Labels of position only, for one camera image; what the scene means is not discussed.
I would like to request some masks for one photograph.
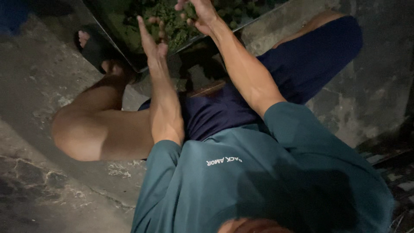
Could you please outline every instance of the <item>hand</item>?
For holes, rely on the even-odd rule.
[[[219,18],[211,0],[190,0],[190,2],[195,7],[198,19],[195,22],[192,19],[188,19],[187,23],[194,23],[194,26],[201,33],[211,36],[210,26]],[[188,4],[188,0],[178,0],[175,9],[182,10],[185,4]]]
[[[159,64],[160,61],[164,62],[166,60],[168,45],[165,40],[164,22],[155,17],[151,17],[149,19],[150,23],[159,24],[159,37],[161,43],[157,45],[152,36],[147,31],[144,19],[141,16],[138,16],[137,20],[140,27],[142,48],[144,49],[144,52],[148,58],[148,67],[151,68]]]

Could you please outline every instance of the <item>forearm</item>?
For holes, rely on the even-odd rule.
[[[241,45],[222,19],[210,27],[210,36],[224,58],[231,80],[253,110],[263,117],[270,106],[286,101],[269,71]]]
[[[165,60],[150,65],[152,100],[150,122],[154,143],[171,140],[182,144],[183,118],[177,92],[168,73]]]

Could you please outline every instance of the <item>leg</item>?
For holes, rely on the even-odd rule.
[[[258,59],[289,102],[305,104],[356,57],[361,47],[362,32],[356,20],[326,11]]]
[[[146,158],[154,144],[149,110],[121,111],[132,73],[116,61],[104,61],[102,68],[103,79],[54,116],[55,144],[82,161]]]

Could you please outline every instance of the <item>metal tray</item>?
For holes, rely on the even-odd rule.
[[[132,66],[132,68],[138,72],[142,73],[148,69],[147,67],[147,57],[144,53],[133,53],[128,48],[127,44],[119,39],[113,31],[110,30],[110,27],[106,23],[104,12],[101,10],[98,1],[96,0],[82,0],[84,5],[89,9],[89,11],[92,13],[92,16],[94,17],[95,21],[98,23],[98,25],[102,28],[102,30],[105,32],[105,34],[108,36],[108,38],[111,40],[112,44],[121,52],[121,54],[124,56],[126,61]],[[279,8],[282,4],[275,4],[274,8],[271,8],[269,6],[265,6],[265,12],[263,12],[259,17],[252,19],[249,17],[244,17],[241,20],[241,23],[239,24],[239,27],[233,30],[233,32],[236,32],[243,27],[255,22],[256,20],[259,20],[263,16],[267,15],[273,10],[276,10]],[[184,43],[179,49],[176,49],[175,51],[171,51],[170,55],[180,53],[181,51],[187,49],[191,45],[195,44],[196,42],[201,41],[203,38],[205,38],[205,35],[199,35],[196,37],[193,37],[190,39],[187,43]]]

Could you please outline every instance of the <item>man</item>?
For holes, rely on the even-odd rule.
[[[132,232],[387,232],[393,199],[380,175],[301,105],[357,55],[355,19],[324,12],[256,58],[210,0],[191,2],[234,86],[179,100],[167,45],[138,17],[149,109],[120,111],[131,74],[104,61],[105,77],[56,114],[56,145],[78,160],[147,158]]]

